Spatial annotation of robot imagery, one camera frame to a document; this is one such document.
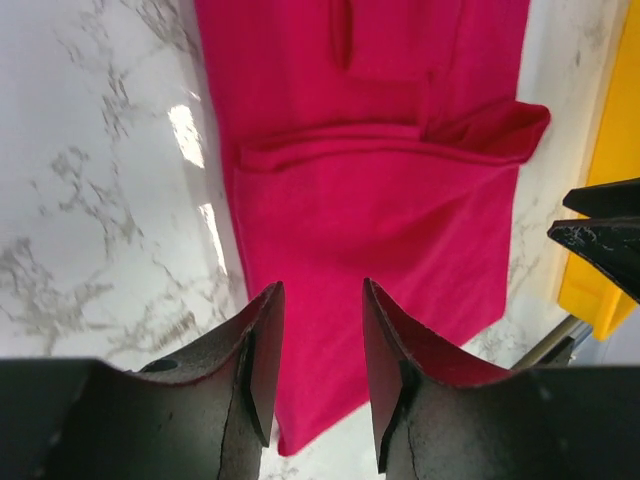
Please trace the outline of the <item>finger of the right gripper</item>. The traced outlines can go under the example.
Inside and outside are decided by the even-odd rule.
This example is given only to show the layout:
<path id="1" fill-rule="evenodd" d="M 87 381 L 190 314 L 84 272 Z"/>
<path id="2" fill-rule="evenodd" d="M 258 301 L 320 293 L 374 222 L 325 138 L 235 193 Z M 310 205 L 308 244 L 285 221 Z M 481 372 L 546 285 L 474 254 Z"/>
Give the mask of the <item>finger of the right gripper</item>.
<path id="1" fill-rule="evenodd" d="M 638 217 L 638 181 L 618 181 L 572 189 L 563 205 L 587 217 Z"/>
<path id="2" fill-rule="evenodd" d="M 639 301 L 639 218 L 555 221 L 547 236 Z"/>

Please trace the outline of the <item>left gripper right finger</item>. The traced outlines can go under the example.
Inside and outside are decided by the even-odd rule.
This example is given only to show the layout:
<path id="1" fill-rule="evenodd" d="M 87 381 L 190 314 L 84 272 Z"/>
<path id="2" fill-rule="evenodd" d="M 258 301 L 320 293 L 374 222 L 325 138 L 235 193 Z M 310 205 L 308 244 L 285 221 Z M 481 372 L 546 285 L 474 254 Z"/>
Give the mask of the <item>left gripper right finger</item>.
<path id="1" fill-rule="evenodd" d="M 372 280 L 363 330 L 377 466 L 389 479 L 635 479 L 635 366 L 500 368 Z"/>

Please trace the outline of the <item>red t-shirt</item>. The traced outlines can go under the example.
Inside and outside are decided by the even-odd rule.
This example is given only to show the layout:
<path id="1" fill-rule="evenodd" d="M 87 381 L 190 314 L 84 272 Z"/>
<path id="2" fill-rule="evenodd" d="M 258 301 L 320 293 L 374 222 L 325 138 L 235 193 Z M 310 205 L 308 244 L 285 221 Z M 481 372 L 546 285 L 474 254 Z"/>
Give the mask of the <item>red t-shirt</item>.
<path id="1" fill-rule="evenodd" d="M 195 10 L 247 290 L 286 290 L 291 456 L 369 399 L 365 279 L 459 346 L 503 316 L 518 173 L 551 120 L 516 98 L 529 5 Z"/>

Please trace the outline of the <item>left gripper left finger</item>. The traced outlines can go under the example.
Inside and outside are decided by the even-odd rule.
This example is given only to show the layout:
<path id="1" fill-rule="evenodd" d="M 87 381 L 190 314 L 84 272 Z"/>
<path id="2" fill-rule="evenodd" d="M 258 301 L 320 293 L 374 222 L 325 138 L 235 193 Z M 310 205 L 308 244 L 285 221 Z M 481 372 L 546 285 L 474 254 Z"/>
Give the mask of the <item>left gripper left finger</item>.
<path id="1" fill-rule="evenodd" d="M 270 441 L 285 290 L 137 372 L 92 358 L 1 363 L 5 479 L 255 479 Z"/>

